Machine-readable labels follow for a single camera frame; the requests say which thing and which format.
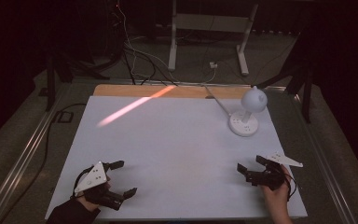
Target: metal stand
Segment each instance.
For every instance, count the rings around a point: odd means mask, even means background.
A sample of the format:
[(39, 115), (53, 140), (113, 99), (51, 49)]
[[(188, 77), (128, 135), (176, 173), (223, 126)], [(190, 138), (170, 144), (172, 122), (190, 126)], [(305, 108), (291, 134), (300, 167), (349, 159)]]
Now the metal stand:
[(176, 29), (223, 31), (243, 33), (243, 40), (241, 44), (237, 46), (237, 55), (241, 67), (241, 74), (243, 76), (249, 75), (248, 65), (243, 52), (248, 41), (249, 34), (252, 31), (252, 25), (257, 8), (258, 4), (254, 4), (249, 18), (181, 14), (176, 13), (176, 0), (172, 0), (172, 36), (168, 69), (171, 72), (175, 70), (177, 51)]

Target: dark background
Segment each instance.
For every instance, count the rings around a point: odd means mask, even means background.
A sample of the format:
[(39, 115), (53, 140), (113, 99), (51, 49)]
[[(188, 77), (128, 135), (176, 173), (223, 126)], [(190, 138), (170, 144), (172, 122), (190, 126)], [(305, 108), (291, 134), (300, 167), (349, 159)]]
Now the dark background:
[[(248, 8), (243, 1), (233, 1), (237, 7), (224, 7), (224, 1), (218, 0), (178, 2), (178, 11), (192, 12), (202, 4), (207, 14), (236, 16)], [(85, 0), (0, 1), (0, 127), (34, 90), (33, 77), (46, 69), (49, 44), (83, 61), (100, 51), (99, 41), (106, 33), (90, 29), (104, 20), (104, 3), (95, 1), (88, 13), (81, 11), (90, 6)], [(122, 8), (128, 22), (149, 38), (160, 35), (156, 24), (171, 22), (170, 1), (127, 0)], [(287, 66), (311, 60), (313, 83), (321, 87), (358, 158), (358, 1), (263, 1), (254, 30), (258, 35), (269, 31), (299, 35)]]

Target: aluminum rail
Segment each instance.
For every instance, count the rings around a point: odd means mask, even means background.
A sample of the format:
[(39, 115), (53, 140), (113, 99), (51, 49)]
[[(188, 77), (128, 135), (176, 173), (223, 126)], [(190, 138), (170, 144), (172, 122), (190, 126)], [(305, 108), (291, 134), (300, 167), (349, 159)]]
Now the aluminum rail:
[(3, 212), (7, 206), (8, 201), (10, 200), (14, 190), (21, 181), (24, 171), (28, 167), (29, 162), (34, 156), (40, 142), (45, 136), (46, 131), (48, 130), (48, 124), (53, 119), (54, 113), (57, 108), (58, 102), (64, 96), (68, 90), (68, 84), (62, 84), (59, 91), (57, 92), (57, 101), (56, 104), (46, 112), (42, 119), (39, 121), (33, 135), (31, 136), (28, 144), (20, 154), (19, 158), (16, 160), (11, 170), (7, 174), (4, 182), (0, 187), (0, 219), (2, 218)]

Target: white desk lamp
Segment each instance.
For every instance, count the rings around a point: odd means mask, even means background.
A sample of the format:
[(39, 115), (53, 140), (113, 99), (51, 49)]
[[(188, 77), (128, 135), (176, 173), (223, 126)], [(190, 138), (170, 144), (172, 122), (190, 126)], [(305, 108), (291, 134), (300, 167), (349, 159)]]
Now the white desk lamp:
[(241, 99), (244, 110), (233, 113), (229, 118), (229, 127), (239, 136), (253, 135), (258, 128), (258, 121), (252, 113), (262, 112), (267, 105), (267, 95), (256, 86), (247, 91)]

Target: white tabletop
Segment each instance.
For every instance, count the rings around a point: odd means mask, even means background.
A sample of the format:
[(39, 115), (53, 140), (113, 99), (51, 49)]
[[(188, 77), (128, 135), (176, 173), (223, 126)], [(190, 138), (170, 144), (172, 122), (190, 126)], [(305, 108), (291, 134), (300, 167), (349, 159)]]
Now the white tabletop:
[[(238, 99), (221, 102), (231, 112), (241, 109)], [(68, 200), (80, 172), (97, 161), (125, 162), (107, 173), (111, 191), (138, 188), (119, 211), (102, 207), (98, 219), (266, 217), (261, 190), (245, 181), (237, 163), (263, 171), (255, 156), (283, 150), (268, 109), (255, 116), (257, 133), (240, 137), (213, 99), (91, 96), (46, 217)], [(291, 217), (307, 215), (298, 191), (288, 208)]]

